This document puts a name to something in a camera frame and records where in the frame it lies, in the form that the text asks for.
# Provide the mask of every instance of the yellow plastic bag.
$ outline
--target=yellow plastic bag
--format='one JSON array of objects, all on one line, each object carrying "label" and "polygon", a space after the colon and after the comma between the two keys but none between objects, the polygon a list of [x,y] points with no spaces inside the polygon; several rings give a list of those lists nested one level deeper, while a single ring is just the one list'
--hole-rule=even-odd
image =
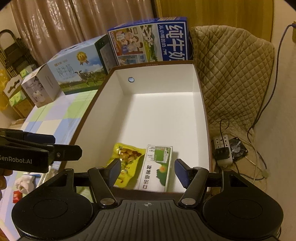
[{"label": "yellow plastic bag", "polygon": [[115,182],[115,186],[124,188],[129,180],[135,175],[138,161],[141,156],[145,155],[146,149],[136,148],[134,146],[116,143],[113,148],[113,154],[107,165],[114,159],[119,158],[121,161],[121,173]]},{"label": "yellow plastic bag", "polygon": [[8,99],[4,97],[3,90],[6,87],[7,82],[9,81],[6,71],[4,69],[0,69],[0,111],[5,110],[8,106]]}]

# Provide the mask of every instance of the ridged black surface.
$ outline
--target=ridged black surface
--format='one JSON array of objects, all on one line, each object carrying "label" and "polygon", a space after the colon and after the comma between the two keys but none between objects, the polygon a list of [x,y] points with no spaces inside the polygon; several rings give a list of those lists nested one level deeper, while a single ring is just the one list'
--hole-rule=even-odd
[{"label": "ridged black surface", "polygon": [[[229,239],[209,230],[195,211],[178,208],[172,200],[124,200],[117,208],[100,211],[88,228],[64,240],[227,241]],[[266,241],[276,241],[276,239],[269,238]]]}]

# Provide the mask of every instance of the red object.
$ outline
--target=red object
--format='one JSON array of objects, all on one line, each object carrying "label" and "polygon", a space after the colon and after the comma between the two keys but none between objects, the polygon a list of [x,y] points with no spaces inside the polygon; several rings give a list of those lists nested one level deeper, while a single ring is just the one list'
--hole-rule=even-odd
[{"label": "red object", "polygon": [[20,201],[22,199],[22,193],[20,191],[14,191],[13,192],[13,199],[12,202],[13,203],[17,203],[18,201]]}]

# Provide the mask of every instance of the finger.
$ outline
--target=finger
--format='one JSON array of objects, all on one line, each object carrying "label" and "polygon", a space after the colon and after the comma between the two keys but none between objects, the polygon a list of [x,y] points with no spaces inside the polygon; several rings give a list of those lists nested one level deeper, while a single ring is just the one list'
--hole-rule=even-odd
[{"label": "finger", "polygon": [[0,190],[3,190],[7,187],[6,179],[4,176],[0,176]]},{"label": "finger", "polygon": [[3,176],[10,176],[13,173],[13,170],[4,169]]}]

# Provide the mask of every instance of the wall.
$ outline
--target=wall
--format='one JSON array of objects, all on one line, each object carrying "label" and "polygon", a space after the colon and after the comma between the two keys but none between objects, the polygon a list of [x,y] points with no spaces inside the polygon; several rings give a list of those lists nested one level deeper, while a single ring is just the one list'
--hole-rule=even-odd
[{"label": "wall", "polygon": [[[286,26],[296,21],[296,11],[284,0],[274,0],[274,3],[272,43],[277,54]],[[275,80],[275,68],[274,65],[269,93]],[[281,46],[274,97],[256,125],[255,132],[257,147],[271,173],[268,178],[268,194],[284,210],[281,240],[295,240],[296,44],[292,42],[292,27],[287,31]]]},{"label": "wall", "polygon": [[[11,7],[7,5],[0,11],[0,31],[3,29],[11,30],[16,38],[19,38],[19,32],[17,30],[17,26],[15,24]],[[3,34],[0,38],[0,44],[3,49],[7,48],[13,43],[13,38],[10,34]],[[3,65],[0,63],[0,69],[4,69]],[[7,110],[1,112],[0,111],[0,128],[7,128],[10,126],[11,121],[17,119],[17,114],[13,111],[11,107],[8,107]]]}]

